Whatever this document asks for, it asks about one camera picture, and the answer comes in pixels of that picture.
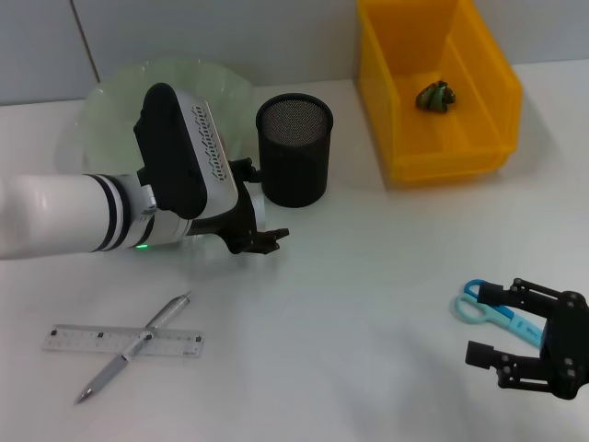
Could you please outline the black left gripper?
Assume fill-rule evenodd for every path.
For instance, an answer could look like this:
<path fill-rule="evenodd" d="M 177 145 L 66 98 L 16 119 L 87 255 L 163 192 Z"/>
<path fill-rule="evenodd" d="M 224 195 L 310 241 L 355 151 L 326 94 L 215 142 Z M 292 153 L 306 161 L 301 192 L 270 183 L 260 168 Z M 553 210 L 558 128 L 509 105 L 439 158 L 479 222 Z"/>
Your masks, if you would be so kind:
<path fill-rule="evenodd" d="M 261 171 L 250 157 L 230 161 L 235 180 L 261 183 Z M 290 234 L 288 228 L 257 231 L 254 208 L 244 183 L 237 185 L 237 203 L 226 213 L 191 223 L 191 235 L 216 235 L 233 254 L 269 254 L 280 248 L 278 241 Z"/>

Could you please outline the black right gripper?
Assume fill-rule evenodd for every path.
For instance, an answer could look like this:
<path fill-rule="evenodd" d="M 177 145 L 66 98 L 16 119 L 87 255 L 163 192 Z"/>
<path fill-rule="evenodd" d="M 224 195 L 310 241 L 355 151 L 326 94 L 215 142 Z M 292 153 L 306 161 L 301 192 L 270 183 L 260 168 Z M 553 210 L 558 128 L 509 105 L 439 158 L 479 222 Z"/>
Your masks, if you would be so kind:
<path fill-rule="evenodd" d="M 469 341 L 467 365 L 494 368 L 501 389 L 546 392 L 564 400 L 574 399 L 588 383 L 588 305 L 581 294 L 515 278 L 508 288 L 481 283 L 478 302 L 547 318 L 544 341 L 538 357 L 512 355 Z"/>

